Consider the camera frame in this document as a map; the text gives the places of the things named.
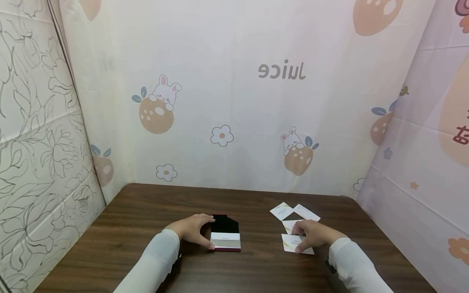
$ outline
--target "left hand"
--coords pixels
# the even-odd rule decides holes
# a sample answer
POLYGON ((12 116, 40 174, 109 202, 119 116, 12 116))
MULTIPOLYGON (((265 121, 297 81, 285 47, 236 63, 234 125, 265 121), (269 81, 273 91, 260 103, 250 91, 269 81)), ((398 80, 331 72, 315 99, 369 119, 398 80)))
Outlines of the left hand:
POLYGON ((214 250, 215 246, 208 239, 200 234, 200 228, 207 223, 213 223, 213 216, 206 214, 195 214, 189 218, 185 218, 169 224, 165 229, 176 232, 179 240, 185 240, 195 244, 202 245, 210 250, 214 250))

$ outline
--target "white sleeve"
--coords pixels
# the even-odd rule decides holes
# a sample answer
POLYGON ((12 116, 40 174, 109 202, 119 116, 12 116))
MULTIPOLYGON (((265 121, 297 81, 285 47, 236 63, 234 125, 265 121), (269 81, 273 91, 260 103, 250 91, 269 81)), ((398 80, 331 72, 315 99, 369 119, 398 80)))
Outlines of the white sleeve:
POLYGON ((393 293, 363 250, 349 238, 340 238, 331 245, 329 264, 351 293, 393 293))
POLYGON ((114 293, 155 293, 178 259, 179 237, 165 229, 156 234, 114 293))

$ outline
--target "red chinese character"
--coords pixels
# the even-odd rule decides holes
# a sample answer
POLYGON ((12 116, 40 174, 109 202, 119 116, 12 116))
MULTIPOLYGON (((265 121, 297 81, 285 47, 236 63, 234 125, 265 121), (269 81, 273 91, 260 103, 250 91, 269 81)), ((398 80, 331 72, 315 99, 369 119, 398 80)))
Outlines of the red chinese character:
POLYGON ((465 135, 462 135, 464 133, 464 131, 467 131, 469 132, 469 128, 467 128, 467 126, 463 126, 463 127, 456 127, 457 130, 459 130, 459 133, 453 137, 453 140, 457 143, 460 143, 460 144, 468 144, 469 143, 469 139, 467 137, 469 137, 469 134, 465 134, 465 135))

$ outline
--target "backdrop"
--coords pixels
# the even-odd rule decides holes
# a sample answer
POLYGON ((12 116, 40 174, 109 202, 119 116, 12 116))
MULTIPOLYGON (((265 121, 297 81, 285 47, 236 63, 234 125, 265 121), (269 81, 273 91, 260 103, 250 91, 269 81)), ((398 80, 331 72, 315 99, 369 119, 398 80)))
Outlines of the backdrop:
POLYGON ((357 201, 438 292, 469 288, 469 5, 438 1, 357 201))
POLYGON ((61 1, 106 199, 129 181, 354 196, 433 3, 61 1))
POLYGON ((0 278, 40 284, 105 202, 45 1, 0 1, 0 278))

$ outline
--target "pink backdrop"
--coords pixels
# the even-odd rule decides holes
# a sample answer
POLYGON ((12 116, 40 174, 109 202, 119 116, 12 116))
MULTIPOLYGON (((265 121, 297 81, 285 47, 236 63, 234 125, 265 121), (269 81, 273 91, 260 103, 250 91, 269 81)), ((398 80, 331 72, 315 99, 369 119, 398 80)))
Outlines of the pink backdrop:
POLYGON ((466 14, 466 0, 435 4, 357 197, 432 286, 445 293, 469 290, 466 14))

